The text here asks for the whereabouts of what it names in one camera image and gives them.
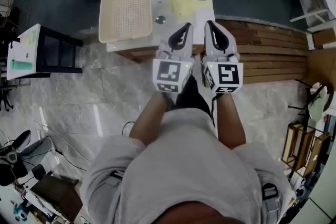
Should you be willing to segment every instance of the wooden crate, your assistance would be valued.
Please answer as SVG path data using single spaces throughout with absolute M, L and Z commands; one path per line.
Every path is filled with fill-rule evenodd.
M 244 64 L 244 84 L 303 79 L 306 73 L 308 42 L 305 34 L 269 25 L 217 20 L 237 42 Z M 118 51 L 136 62 L 154 58 L 157 46 Z M 194 54 L 204 51 L 194 46 Z

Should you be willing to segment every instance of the white tabletop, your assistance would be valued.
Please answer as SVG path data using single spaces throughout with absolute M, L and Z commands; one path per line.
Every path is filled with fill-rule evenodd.
M 8 45 L 7 80 L 36 73 L 36 57 L 40 29 L 40 24 L 31 27 L 18 36 L 20 38 L 20 43 L 14 41 L 12 49 L 10 48 L 10 44 Z M 12 60 L 31 62 L 33 68 L 31 70 L 14 70 L 11 68 Z
M 152 5 L 152 16 L 154 15 L 155 7 Z M 215 20 L 215 13 L 213 8 L 200 8 L 197 10 L 193 17 L 187 18 L 181 23 L 191 23 L 194 26 L 194 38 L 193 44 L 203 45 L 204 44 L 204 26 L 208 20 Z M 123 41 L 117 41 L 112 44 L 107 44 L 107 51 L 120 51 L 128 50 L 134 48 L 144 48 L 158 46 L 160 44 L 160 36 L 155 35 L 155 24 L 153 22 L 153 34 L 149 37 L 129 39 Z

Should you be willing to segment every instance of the gray cloth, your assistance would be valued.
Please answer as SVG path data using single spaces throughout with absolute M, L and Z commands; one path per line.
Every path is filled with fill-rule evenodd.
M 125 171 L 122 181 L 111 177 Z M 260 223 L 261 183 L 280 193 L 281 213 L 290 185 L 261 143 L 228 149 L 199 109 L 165 114 L 161 135 L 147 148 L 138 140 L 108 138 L 83 180 L 80 194 L 94 224 L 150 224 L 168 208 L 199 201 L 226 217 Z

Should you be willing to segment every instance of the cable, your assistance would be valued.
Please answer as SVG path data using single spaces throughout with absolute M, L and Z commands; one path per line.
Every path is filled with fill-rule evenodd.
M 83 159 L 85 159 L 85 160 L 87 160 L 89 163 L 91 163 L 91 161 L 89 161 L 88 159 L 86 159 L 82 154 L 80 154 L 76 149 L 75 149 L 75 147 L 73 146 L 73 145 L 71 145 L 65 138 L 63 138 L 62 136 L 60 136 L 57 132 L 55 132 L 53 129 L 51 129 L 50 127 L 48 127 L 48 126 L 46 126 L 46 125 L 43 125 L 43 124 L 40 124 L 38 121 L 36 121 L 36 120 L 34 120 L 38 125 L 40 125 L 40 126 L 44 126 L 44 127 L 46 127 L 46 128 L 48 128 L 49 130 L 51 130 L 54 134 L 56 134 L 56 136 L 57 137 L 59 137 L 60 139 L 62 139 L 62 140 L 64 140 L 69 146 L 71 146 L 75 151 L 76 151 L 76 153 L 79 155 L 79 156 L 81 156 Z
M 213 97 L 211 100 L 211 119 L 212 119 L 212 124 L 215 126 L 215 119 L 214 119 L 214 110 L 215 110 L 215 100 L 217 99 L 217 96 Z
M 34 167 L 36 167 L 36 165 L 34 165 L 34 164 L 30 163 L 30 162 L 26 162 L 26 161 L 23 161 L 23 162 L 24 163 L 28 163 L 28 164 L 33 165 Z
M 74 165 L 73 163 L 71 163 L 71 161 L 69 161 L 69 160 L 63 155 L 63 153 L 61 153 L 61 155 L 62 155 L 62 156 L 64 157 L 64 159 L 66 159 L 66 160 L 68 161 L 68 163 L 71 164 L 72 166 L 74 166 L 74 167 L 76 167 L 76 168 L 78 168 L 78 169 L 81 169 L 81 170 L 87 172 L 87 170 L 85 170 L 85 169 L 83 169 L 83 168 L 80 168 L 80 167 Z
M 28 181 L 30 181 L 31 179 L 35 178 L 34 176 L 30 179 L 28 179 L 26 182 L 22 183 L 21 185 L 24 186 L 26 183 L 28 183 Z
M 222 93 L 218 93 L 215 97 L 212 98 L 211 100 L 211 119 L 212 119 L 212 124 L 214 125 L 214 127 L 216 128 L 215 125 L 215 119 L 214 119 L 214 110 L 215 110 L 215 100 L 219 99 L 223 94 Z
M 129 121 L 124 125 L 124 127 L 122 128 L 122 132 L 121 132 L 122 135 L 124 135 L 124 129 L 125 129 L 126 125 L 129 124 L 129 123 L 135 123 L 135 121 Z
M 49 151 L 47 151 L 47 152 L 44 152 L 44 153 L 41 153 L 41 154 L 37 154 L 37 155 L 34 155 L 34 156 L 32 156 L 32 157 L 29 157 L 29 158 L 25 158 L 25 159 L 23 159 L 22 161 L 24 162 L 24 161 L 27 160 L 27 159 L 31 159 L 31 158 L 34 158 L 34 157 L 36 157 L 36 156 L 40 156 L 40 155 L 47 154 L 47 153 L 50 152 L 50 151 L 55 151 L 55 150 L 49 150 Z
M 9 140 L 9 141 L 7 141 L 7 142 L 3 145 L 3 147 L 5 147 L 6 144 L 8 144 L 9 142 L 12 142 L 12 141 L 15 141 L 15 140 Z

